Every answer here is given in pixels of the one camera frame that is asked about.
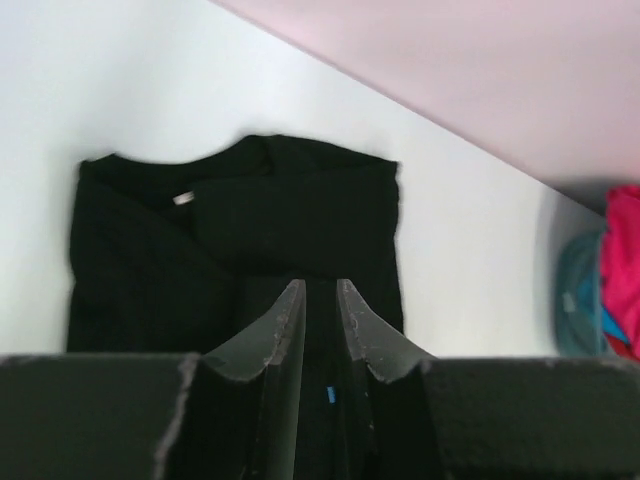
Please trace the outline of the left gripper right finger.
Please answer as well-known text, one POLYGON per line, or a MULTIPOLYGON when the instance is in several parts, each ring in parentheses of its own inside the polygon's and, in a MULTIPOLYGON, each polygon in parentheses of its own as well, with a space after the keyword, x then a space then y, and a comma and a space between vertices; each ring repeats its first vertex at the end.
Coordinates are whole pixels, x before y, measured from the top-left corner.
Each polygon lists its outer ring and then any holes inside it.
POLYGON ((340 479, 635 479, 639 367, 442 359, 336 289, 340 479))

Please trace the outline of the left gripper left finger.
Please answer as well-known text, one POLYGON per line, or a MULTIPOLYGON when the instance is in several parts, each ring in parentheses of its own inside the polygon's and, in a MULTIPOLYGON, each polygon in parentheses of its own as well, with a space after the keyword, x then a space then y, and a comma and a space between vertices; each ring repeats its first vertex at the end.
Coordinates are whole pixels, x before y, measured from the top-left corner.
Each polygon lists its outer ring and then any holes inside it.
POLYGON ((1 360, 5 479, 289 479, 306 288, 208 354, 1 360))

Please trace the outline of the black t shirt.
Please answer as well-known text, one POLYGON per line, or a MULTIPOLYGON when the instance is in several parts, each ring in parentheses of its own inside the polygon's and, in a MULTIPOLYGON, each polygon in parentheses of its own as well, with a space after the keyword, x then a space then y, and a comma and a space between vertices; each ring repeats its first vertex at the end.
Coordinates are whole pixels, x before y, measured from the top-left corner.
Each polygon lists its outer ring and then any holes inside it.
POLYGON ((111 154, 78 168, 70 352, 207 353, 307 286, 294 475, 333 479, 336 283, 403 326, 395 162, 249 135, 184 164, 111 154))

